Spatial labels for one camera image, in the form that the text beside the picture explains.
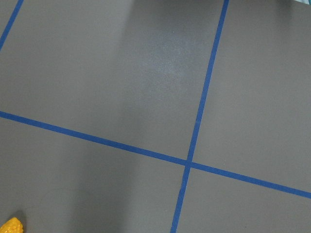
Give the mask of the yellow toy corn cob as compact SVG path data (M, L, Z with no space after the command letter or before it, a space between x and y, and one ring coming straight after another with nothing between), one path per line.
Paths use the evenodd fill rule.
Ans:
M23 224L21 221L13 217L0 227L0 233L23 233Z

